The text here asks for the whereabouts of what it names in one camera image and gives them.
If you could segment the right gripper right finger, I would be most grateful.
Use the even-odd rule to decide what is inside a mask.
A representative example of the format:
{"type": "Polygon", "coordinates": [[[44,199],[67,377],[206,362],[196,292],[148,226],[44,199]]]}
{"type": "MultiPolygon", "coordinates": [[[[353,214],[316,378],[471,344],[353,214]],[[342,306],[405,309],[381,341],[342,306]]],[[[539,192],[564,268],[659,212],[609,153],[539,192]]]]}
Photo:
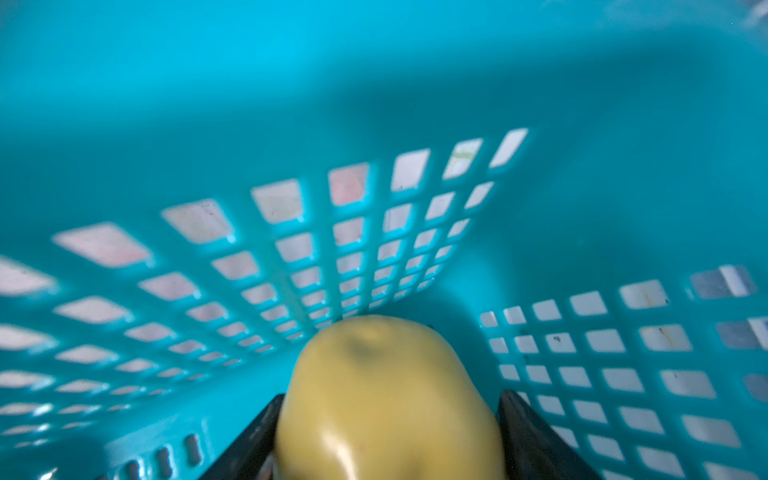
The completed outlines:
{"type": "Polygon", "coordinates": [[[515,391],[501,393],[497,420],[509,479],[601,479],[515,391]]]}

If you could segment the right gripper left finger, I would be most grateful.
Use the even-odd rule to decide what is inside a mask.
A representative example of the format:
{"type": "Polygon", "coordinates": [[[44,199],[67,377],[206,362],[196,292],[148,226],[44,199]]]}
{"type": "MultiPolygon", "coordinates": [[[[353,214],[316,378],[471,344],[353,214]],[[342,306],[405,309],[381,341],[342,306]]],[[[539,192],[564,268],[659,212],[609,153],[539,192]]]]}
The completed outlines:
{"type": "Polygon", "coordinates": [[[275,479],[276,430],[284,399],[284,394],[276,395],[205,471],[201,479],[275,479]]]}

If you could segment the yellow toy potato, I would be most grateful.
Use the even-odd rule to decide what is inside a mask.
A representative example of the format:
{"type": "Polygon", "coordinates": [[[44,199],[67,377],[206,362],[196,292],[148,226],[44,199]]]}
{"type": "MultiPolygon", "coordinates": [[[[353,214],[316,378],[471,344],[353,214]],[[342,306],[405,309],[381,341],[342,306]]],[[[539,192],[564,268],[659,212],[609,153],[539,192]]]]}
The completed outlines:
{"type": "Polygon", "coordinates": [[[494,413],[433,329],[337,322],[294,366],[274,446],[278,479],[504,479],[494,413]]]}

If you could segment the teal plastic basket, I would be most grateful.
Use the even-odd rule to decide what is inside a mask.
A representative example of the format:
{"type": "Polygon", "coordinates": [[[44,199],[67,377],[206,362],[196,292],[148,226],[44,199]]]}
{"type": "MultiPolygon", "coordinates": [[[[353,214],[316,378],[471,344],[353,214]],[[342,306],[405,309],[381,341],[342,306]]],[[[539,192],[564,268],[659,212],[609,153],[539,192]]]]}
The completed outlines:
{"type": "Polygon", "coordinates": [[[201,478],[365,314],[765,478],[766,3],[2,3],[3,478],[201,478]]]}

